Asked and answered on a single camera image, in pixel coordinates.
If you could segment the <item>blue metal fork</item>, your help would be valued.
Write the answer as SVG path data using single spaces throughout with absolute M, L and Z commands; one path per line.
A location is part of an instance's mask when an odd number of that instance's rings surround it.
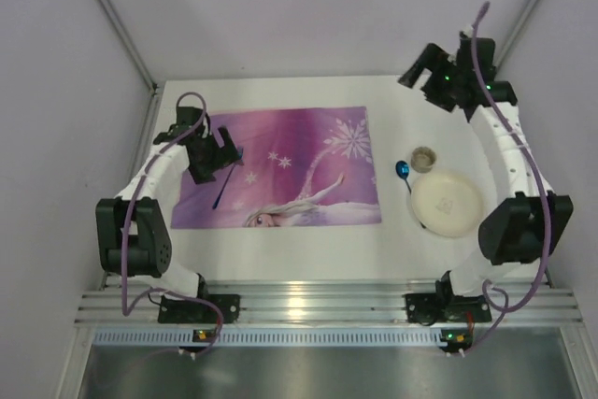
M 212 207 L 211 207 L 212 210 L 215 210 L 215 209 L 218 208 L 218 206 L 219 206 L 219 204 L 221 202 L 221 199 L 223 197 L 224 191 L 225 191 L 225 189 L 226 189 L 226 187 L 227 187 L 227 185 L 228 185 L 228 183 L 230 181 L 230 178 L 231 178 L 232 174 L 234 173 L 235 169 L 238 166 L 242 166 L 244 164 L 243 163 L 244 148 L 242 146 L 240 146 L 237 149 L 237 154 L 238 154 L 238 159 L 235 162 L 233 162 L 230 170 L 228 171 L 228 174 L 227 174 L 227 176 L 226 176 L 226 178 L 225 178 L 225 180 L 224 180 L 224 182 L 223 182 L 223 184 L 221 186 L 221 189 L 220 189 L 220 191 L 219 191 L 219 193 L 218 193 L 218 195 L 217 195 L 214 203 L 212 204 Z

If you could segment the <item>small beige cup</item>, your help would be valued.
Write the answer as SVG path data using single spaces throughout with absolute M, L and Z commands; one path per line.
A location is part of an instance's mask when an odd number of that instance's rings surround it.
M 417 147 L 411 153 L 411 167 L 420 174 L 429 173 L 437 161 L 436 153 L 429 147 Z

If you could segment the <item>purple printed placemat cloth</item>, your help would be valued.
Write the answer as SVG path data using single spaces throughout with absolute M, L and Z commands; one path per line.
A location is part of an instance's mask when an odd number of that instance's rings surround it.
M 269 109 L 222 113 L 244 148 L 212 210 L 230 168 L 211 183 L 185 175 L 171 225 L 179 230 L 369 225 L 382 221 L 365 107 Z

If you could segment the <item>blue metal spoon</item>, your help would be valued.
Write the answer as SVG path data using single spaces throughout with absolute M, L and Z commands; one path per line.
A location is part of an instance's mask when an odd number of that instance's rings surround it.
M 408 177 L 410 174 L 410 168 L 406 161 L 400 160 L 395 165 L 395 172 L 397 176 L 405 183 L 409 193 L 412 193 Z

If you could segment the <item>cream round plate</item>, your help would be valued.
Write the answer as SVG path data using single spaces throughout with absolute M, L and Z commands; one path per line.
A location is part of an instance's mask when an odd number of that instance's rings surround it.
M 418 221 L 443 237 L 469 235 L 479 226 L 485 211 L 479 187 L 462 173 L 448 169 L 418 177 L 410 200 Z

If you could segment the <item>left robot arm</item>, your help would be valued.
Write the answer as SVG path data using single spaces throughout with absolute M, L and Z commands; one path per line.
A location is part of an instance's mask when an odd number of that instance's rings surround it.
M 214 182 L 216 173 L 241 160 L 227 128 L 217 129 L 202 108 L 177 107 L 176 121 L 153 140 L 147 160 L 129 184 L 95 208 L 102 268 L 175 297 L 207 298 L 204 278 L 175 259 L 164 213 L 185 175 L 192 183 Z

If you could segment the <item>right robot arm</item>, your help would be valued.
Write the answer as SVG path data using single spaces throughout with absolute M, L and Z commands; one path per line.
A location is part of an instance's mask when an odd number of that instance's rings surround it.
M 497 205 L 477 226 L 477 247 L 447 271 L 439 285 L 451 295 L 480 294 L 516 269 L 534 265 L 543 277 L 574 211 L 570 196 L 554 192 L 537 167 L 520 125 L 519 100 L 510 82 L 496 77 L 495 42 L 460 34 L 449 54 L 427 44 L 400 85 L 421 90 L 430 104 L 460 110 L 483 148 L 495 185 Z

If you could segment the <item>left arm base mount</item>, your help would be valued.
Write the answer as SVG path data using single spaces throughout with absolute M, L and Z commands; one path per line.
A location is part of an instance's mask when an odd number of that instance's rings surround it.
M 222 314 L 210 306 L 166 295 L 161 299 L 157 321 L 160 324 L 230 324 L 238 319 L 241 309 L 239 294 L 210 294 L 207 301 Z

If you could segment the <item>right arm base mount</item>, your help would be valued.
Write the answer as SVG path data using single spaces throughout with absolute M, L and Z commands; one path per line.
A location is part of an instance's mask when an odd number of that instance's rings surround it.
M 432 326 L 436 323 L 491 322 L 489 305 L 482 296 L 455 296 L 447 302 L 435 293 L 409 293 L 404 296 L 409 323 Z

